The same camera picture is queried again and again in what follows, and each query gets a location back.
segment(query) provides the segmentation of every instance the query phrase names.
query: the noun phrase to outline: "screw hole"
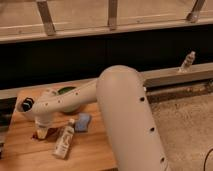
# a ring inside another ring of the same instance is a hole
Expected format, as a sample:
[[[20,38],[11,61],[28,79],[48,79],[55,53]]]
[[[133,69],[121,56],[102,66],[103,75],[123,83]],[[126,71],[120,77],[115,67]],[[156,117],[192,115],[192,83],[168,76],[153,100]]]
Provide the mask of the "screw hole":
[[[150,132],[154,132],[154,131],[155,131],[155,128],[152,127],[152,128],[150,129]]]
[[[144,97],[141,97],[141,98],[140,98],[140,101],[141,101],[141,102],[143,102],[144,100],[145,100],[145,98],[144,98]]]
[[[165,158],[161,158],[160,163],[163,163],[165,161]]]

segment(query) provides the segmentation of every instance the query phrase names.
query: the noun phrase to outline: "black panel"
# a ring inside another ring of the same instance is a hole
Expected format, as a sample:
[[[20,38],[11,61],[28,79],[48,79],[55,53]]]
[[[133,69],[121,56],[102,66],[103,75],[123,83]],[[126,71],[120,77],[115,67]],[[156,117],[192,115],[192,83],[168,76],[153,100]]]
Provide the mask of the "black panel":
[[[123,64],[139,71],[213,61],[213,25],[0,45],[0,89],[97,77]]]
[[[196,62],[213,61],[213,26],[185,27],[122,34],[108,41],[108,65],[140,71],[180,66],[196,51]]]
[[[104,69],[100,39],[61,39],[0,45],[0,88],[95,76]]]

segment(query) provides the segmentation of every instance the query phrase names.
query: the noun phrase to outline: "white container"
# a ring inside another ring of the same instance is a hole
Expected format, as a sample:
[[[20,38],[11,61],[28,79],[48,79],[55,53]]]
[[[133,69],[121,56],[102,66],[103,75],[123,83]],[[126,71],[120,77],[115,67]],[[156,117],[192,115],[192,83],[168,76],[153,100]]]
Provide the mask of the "white container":
[[[60,133],[53,151],[53,155],[56,158],[64,159],[66,157],[72,137],[75,133],[73,128],[74,123],[75,120],[70,119],[67,126],[65,126],[64,130]]]

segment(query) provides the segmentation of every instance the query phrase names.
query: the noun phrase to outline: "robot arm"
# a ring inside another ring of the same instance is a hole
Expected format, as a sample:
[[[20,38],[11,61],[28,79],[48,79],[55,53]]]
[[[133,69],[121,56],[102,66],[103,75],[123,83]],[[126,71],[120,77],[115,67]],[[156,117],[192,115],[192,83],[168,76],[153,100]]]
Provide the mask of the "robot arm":
[[[119,171],[169,171],[143,81],[132,68],[110,67],[98,80],[63,95],[47,90],[22,113],[35,117],[37,132],[47,132],[53,112],[94,102],[96,97]]]

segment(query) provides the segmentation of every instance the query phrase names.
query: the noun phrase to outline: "blue sponge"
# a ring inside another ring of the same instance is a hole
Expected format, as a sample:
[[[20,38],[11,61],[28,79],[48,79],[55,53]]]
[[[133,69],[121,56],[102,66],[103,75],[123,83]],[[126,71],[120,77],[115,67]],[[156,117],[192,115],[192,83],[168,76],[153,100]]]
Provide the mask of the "blue sponge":
[[[87,132],[91,115],[87,113],[79,113],[79,118],[75,122],[75,132]]]

